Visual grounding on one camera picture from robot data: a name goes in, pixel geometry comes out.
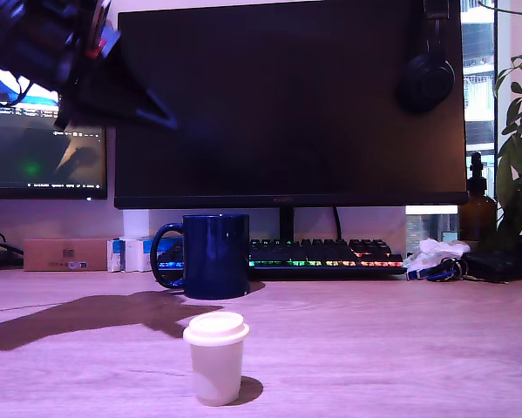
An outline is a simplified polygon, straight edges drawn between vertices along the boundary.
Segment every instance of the headphones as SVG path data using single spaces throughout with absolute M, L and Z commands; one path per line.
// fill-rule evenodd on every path
M 424 14 L 427 51 L 408 62 L 397 87 L 398 102 L 409 113 L 433 110 L 449 97 L 455 81 L 441 28 L 449 18 L 449 0 L 424 0 Z

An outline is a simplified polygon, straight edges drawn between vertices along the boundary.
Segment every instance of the mug handle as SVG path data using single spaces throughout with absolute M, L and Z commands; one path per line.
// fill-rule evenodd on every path
M 158 245 L 165 233 L 174 231 L 183 234 L 183 224 L 167 224 L 162 226 L 154 235 L 152 245 L 150 247 L 150 267 L 153 270 L 154 278 L 163 287 L 168 289 L 181 289 L 183 287 L 182 280 L 170 281 L 166 280 L 158 269 Z

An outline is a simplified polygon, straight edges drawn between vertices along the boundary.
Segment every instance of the dark blue mug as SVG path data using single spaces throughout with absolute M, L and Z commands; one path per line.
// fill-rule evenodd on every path
M 165 233 L 183 235 L 183 280 L 169 281 L 158 269 L 158 245 Z M 183 288 L 193 299 L 243 296 L 249 285 L 249 216 L 189 215 L 162 226 L 150 249 L 154 277 L 164 287 Z

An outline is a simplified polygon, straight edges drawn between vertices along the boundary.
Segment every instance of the cup lid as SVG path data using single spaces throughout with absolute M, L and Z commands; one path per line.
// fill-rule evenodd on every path
M 183 340 L 195 346 L 228 346 L 245 340 L 249 326 L 234 312 L 211 312 L 193 318 L 183 331 Z

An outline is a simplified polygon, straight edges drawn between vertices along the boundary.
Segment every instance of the monitor screen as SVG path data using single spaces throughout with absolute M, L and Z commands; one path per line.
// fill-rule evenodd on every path
M 421 9 L 415 24 L 413 4 Z M 422 4 L 120 13 L 127 59 L 179 129 L 118 129 L 116 207 L 463 202 L 458 0 L 445 32 L 452 94 L 420 115 L 395 97 L 407 61 L 425 50 Z
M 0 70 L 0 103 L 27 85 Z M 104 129 L 60 131 L 57 115 L 57 93 L 38 85 L 16 106 L 0 108 L 0 199 L 106 197 Z

